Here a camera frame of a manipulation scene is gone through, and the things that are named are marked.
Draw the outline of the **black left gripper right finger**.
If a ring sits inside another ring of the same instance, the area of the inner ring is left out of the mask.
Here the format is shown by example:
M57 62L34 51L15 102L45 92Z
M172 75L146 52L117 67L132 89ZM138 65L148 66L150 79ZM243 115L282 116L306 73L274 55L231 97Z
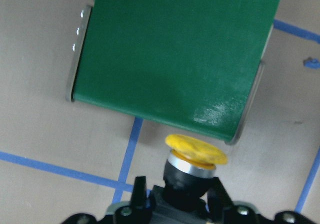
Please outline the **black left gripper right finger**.
M207 206L211 220L224 220L225 213L233 208L234 204L218 177L210 181L207 191Z

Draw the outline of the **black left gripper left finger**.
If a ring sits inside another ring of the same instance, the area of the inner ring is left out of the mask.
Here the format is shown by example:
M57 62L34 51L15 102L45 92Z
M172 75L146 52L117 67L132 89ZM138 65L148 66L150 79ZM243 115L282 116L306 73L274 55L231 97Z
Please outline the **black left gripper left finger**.
M130 207L136 220L146 220L147 217L147 191L146 177L137 176L134 180Z

